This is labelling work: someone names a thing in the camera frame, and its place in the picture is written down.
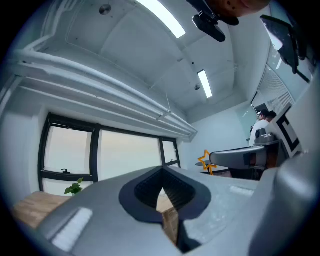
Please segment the ceiling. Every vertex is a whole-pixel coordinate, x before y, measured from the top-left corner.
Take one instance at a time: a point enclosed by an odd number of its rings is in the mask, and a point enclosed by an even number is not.
[[[235,76],[247,62],[239,61],[239,51],[234,57],[232,42],[237,41],[241,34],[235,33],[234,37],[228,26],[220,22],[219,27],[226,40],[217,42],[193,24],[192,16],[197,11],[186,0],[160,0],[186,31],[180,38],[176,38],[152,12],[134,0],[78,2],[72,12],[62,16],[55,40],[105,59],[123,74],[130,74],[141,81],[146,90],[165,100],[168,97],[169,104],[187,116],[197,106],[212,107],[227,95],[239,92],[234,89],[237,84]],[[111,5],[107,15],[99,13],[104,4]],[[201,70],[206,71],[211,86],[213,96],[209,99],[203,88],[195,90],[195,86],[201,84],[197,75]]]

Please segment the wooden table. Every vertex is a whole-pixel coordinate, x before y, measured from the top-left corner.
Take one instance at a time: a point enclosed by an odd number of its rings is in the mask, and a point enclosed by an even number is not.
[[[37,191],[19,201],[13,207],[12,214],[15,218],[35,229],[45,217],[70,197]]]
[[[45,192],[34,192],[24,200],[19,201],[12,209],[13,216],[36,229],[54,209],[62,205],[71,196],[59,196]],[[176,244],[178,237],[178,213],[167,196],[160,195],[157,211],[162,213],[163,230]]]

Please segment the white wall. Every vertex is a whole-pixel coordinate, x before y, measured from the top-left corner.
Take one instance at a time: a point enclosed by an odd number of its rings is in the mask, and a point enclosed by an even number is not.
[[[48,115],[45,107],[15,94],[0,121],[0,176],[7,203],[39,190],[38,152]]]
[[[248,102],[239,104],[192,123],[193,127],[198,130],[198,134],[192,142],[178,142],[181,167],[204,172],[202,167],[195,166],[195,164],[198,158],[204,155],[205,150],[211,153],[248,147],[246,134],[236,113],[237,109],[247,104]]]

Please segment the fluorescent light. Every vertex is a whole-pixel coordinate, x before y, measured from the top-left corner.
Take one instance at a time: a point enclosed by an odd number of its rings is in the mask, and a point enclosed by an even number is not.
[[[198,76],[199,76],[200,81],[201,81],[201,83],[202,83],[202,86],[203,86],[203,89],[204,89],[204,92],[205,92],[206,97],[207,97],[207,98],[212,97],[212,92],[211,92],[211,88],[210,88],[210,84],[209,84],[209,80],[208,80],[206,71],[201,70],[201,71],[198,73]]]
[[[153,12],[175,35],[180,38],[186,34],[186,31],[176,20],[176,18],[157,0],[137,0],[139,3]]]

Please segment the window frame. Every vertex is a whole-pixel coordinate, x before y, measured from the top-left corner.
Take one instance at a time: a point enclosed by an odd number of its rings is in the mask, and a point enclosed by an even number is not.
[[[90,171],[89,173],[90,174],[69,174],[69,173],[60,173],[60,172],[44,170],[46,147],[47,147],[50,127],[58,127],[63,129],[92,133],[91,143],[90,143],[90,153],[89,153],[89,171]],[[95,123],[90,123],[86,121],[80,121],[80,120],[60,116],[60,115],[49,112],[42,129],[39,152],[38,152],[38,182],[39,182],[40,191],[42,192],[44,191],[44,185],[43,185],[44,178],[50,179],[50,180],[56,180],[56,181],[76,182],[78,179],[83,177],[84,182],[93,182],[93,183],[99,182],[98,180],[98,147],[99,147],[99,136],[100,136],[101,130],[120,133],[120,134],[128,134],[133,136],[158,139],[162,165],[172,166],[172,165],[178,164],[178,166],[181,168],[178,145],[177,145],[177,140],[175,138],[156,136],[156,135],[151,135],[147,133],[141,133],[136,131],[104,126],[98,123],[95,124]],[[177,159],[176,161],[171,161],[166,163],[163,142],[173,142],[175,153],[176,153],[176,159]]]

